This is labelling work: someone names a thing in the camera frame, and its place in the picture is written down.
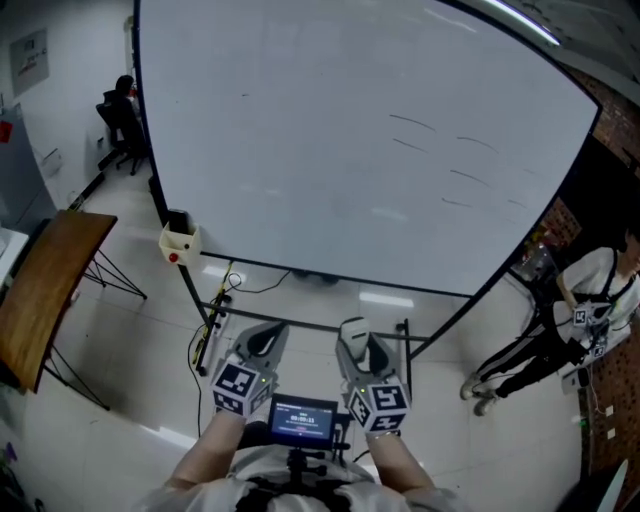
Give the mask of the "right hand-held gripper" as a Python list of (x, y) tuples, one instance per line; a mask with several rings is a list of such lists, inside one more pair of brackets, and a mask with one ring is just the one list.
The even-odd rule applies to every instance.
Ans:
[(346, 384), (344, 405), (353, 420), (365, 433), (398, 431), (411, 410), (411, 399), (398, 377), (397, 353), (376, 333), (370, 333), (369, 371), (374, 376), (364, 375), (360, 369), (363, 342), (338, 341), (336, 357)]

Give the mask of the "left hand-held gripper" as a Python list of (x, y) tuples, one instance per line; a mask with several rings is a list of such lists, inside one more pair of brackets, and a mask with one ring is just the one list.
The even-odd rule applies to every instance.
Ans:
[(218, 361), (210, 390), (215, 409), (250, 417), (278, 387), (277, 367), (289, 338), (285, 322), (266, 322), (242, 331)]

